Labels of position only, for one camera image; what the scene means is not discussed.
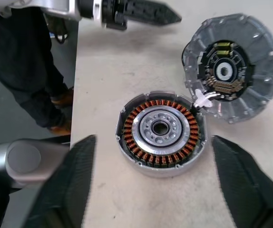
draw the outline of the copper winding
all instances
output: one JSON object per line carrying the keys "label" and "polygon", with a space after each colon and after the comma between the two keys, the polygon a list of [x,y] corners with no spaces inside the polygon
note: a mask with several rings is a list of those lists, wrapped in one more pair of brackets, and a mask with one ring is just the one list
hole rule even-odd
{"label": "copper winding", "polygon": [[127,143],[127,144],[131,144],[131,143],[133,143],[133,142],[134,142],[133,139],[128,139],[128,140],[126,140],[126,143]]}
{"label": "copper winding", "polygon": [[191,133],[191,134],[198,134],[198,131],[191,130],[190,133]]}
{"label": "copper winding", "polygon": [[173,159],[170,155],[167,156],[168,163],[173,163]]}
{"label": "copper winding", "polygon": [[194,150],[194,147],[189,144],[186,144],[185,147],[188,148],[190,151]]}
{"label": "copper winding", "polygon": [[162,156],[162,164],[167,164],[167,163],[166,163],[166,157],[165,157],[165,156]]}
{"label": "copper winding", "polygon": [[124,128],[131,128],[132,125],[131,124],[124,124]]}
{"label": "copper winding", "polygon": [[138,113],[137,113],[135,110],[133,110],[133,111],[131,112],[131,114],[134,115],[134,116],[137,116]]}
{"label": "copper winding", "polygon": [[136,148],[134,148],[134,149],[132,150],[132,153],[137,153],[137,152],[139,152],[140,150],[141,150],[140,148],[136,147]]}
{"label": "copper winding", "polygon": [[134,119],[135,119],[135,116],[132,115],[132,114],[130,114],[127,118],[134,120]]}
{"label": "copper winding", "polygon": [[171,106],[173,107],[173,108],[175,108],[176,107],[176,102],[173,102],[172,104],[171,104]]}
{"label": "copper winding", "polygon": [[144,160],[146,162],[147,158],[149,157],[148,153],[144,153],[142,160]]}
{"label": "copper winding", "polygon": [[185,157],[185,155],[181,151],[179,151],[177,154],[181,157],[181,159]]}
{"label": "copper winding", "polygon": [[133,124],[133,120],[126,119],[126,123],[127,124],[130,124],[130,123]]}
{"label": "copper winding", "polygon": [[197,144],[197,141],[194,141],[194,140],[189,139],[189,140],[187,141],[187,143],[192,144],[192,145],[195,146],[195,145]]}
{"label": "copper winding", "polygon": [[140,151],[139,153],[137,153],[136,157],[137,157],[137,158],[141,158],[142,155],[143,155],[143,151]]}
{"label": "copper winding", "polygon": [[[133,120],[138,115],[138,113],[140,113],[142,110],[145,110],[146,108],[149,108],[155,105],[171,106],[179,110],[189,122],[189,126],[190,126],[189,140],[187,141],[184,148],[182,148],[180,151],[174,154],[166,155],[166,156],[152,155],[150,153],[147,153],[146,151],[141,150],[141,148],[138,147],[138,145],[135,143],[133,139],[133,135],[132,135]],[[165,168],[165,167],[174,167],[175,164],[181,163],[182,161],[188,158],[188,156],[194,150],[197,141],[199,140],[198,130],[199,128],[197,125],[197,120],[195,119],[193,114],[181,104],[178,104],[176,102],[171,102],[169,100],[151,100],[143,104],[140,104],[140,106],[136,107],[129,114],[124,124],[123,136],[124,136],[124,140],[126,141],[126,145],[128,149],[131,151],[132,155],[137,160],[139,161],[141,160],[143,164],[145,163],[150,167]]]}
{"label": "copper winding", "polygon": [[184,113],[186,111],[187,111],[187,109],[185,107],[181,108],[181,110],[180,110],[180,112],[182,112],[182,113]]}
{"label": "copper winding", "polygon": [[190,153],[190,151],[188,151],[187,149],[185,149],[185,148],[183,148],[182,150],[181,150],[185,155],[189,155],[189,153]]}
{"label": "copper winding", "polygon": [[196,140],[196,141],[199,139],[198,135],[193,135],[193,134],[191,134],[191,135],[189,136],[189,138],[190,138],[190,139],[194,139],[194,140]]}
{"label": "copper winding", "polygon": [[178,104],[178,106],[176,107],[177,110],[180,110],[182,108],[182,105]]}
{"label": "copper winding", "polygon": [[192,125],[192,126],[189,126],[190,129],[198,129],[198,125]]}
{"label": "copper winding", "polygon": [[190,113],[190,115],[187,117],[187,120],[193,120],[193,119],[194,119],[194,116],[191,115],[191,113]]}
{"label": "copper winding", "polygon": [[160,156],[156,156],[155,163],[156,163],[156,164],[160,164]]}
{"label": "copper winding", "polygon": [[141,107],[141,109],[143,109],[143,110],[146,109],[146,107],[145,107],[144,104],[141,104],[140,107]]}
{"label": "copper winding", "polygon": [[186,111],[186,112],[183,113],[183,115],[184,115],[185,117],[188,117],[188,116],[191,115],[191,113],[190,113],[190,111]]}
{"label": "copper winding", "polygon": [[136,107],[136,110],[140,113],[142,109],[140,107]]}
{"label": "copper winding", "polygon": [[131,129],[124,129],[124,134],[130,134],[132,133]]}
{"label": "copper winding", "polygon": [[197,124],[197,120],[191,120],[189,121],[189,124]]}
{"label": "copper winding", "polygon": [[130,144],[130,145],[128,145],[128,147],[129,147],[129,149],[133,149],[133,148],[135,148],[137,145],[135,144],[135,143],[132,143],[132,144]]}
{"label": "copper winding", "polygon": [[127,140],[127,139],[131,139],[132,138],[132,135],[131,134],[124,134],[124,139]]}
{"label": "copper winding", "polygon": [[175,158],[176,163],[180,161],[179,157],[176,154],[174,154],[174,158]]}
{"label": "copper winding", "polygon": [[154,161],[154,156],[151,154],[148,159],[148,162],[153,163],[153,161]]}

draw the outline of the table surface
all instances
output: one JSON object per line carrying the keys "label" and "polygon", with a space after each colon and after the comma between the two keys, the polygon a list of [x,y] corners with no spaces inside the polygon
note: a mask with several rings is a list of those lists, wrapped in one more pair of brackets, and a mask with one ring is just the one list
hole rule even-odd
{"label": "table surface", "polygon": [[[201,23],[232,13],[253,15],[273,33],[273,1],[168,0],[182,15],[180,24],[162,28],[128,23],[126,32],[79,24],[72,141],[96,134],[96,158],[84,227],[230,228],[208,143],[195,166],[183,175],[154,179],[122,156],[115,139],[120,110],[143,92],[171,90],[190,96],[184,86],[181,54]],[[244,147],[273,179],[273,100],[257,117],[229,125],[207,118],[209,134]]]}

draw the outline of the electric motor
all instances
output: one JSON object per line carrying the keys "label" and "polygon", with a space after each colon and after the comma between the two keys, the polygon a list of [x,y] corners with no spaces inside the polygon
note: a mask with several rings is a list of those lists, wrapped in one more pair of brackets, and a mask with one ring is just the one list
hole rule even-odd
{"label": "electric motor", "polygon": [[233,14],[204,21],[185,47],[186,87],[220,96],[205,110],[230,124],[259,114],[273,98],[273,36],[257,19]]}
{"label": "electric motor", "polygon": [[129,101],[120,113],[116,133],[129,162],[154,177],[186,171],[206,142],[205,117],[192,104],[189,98],[166,91]]}

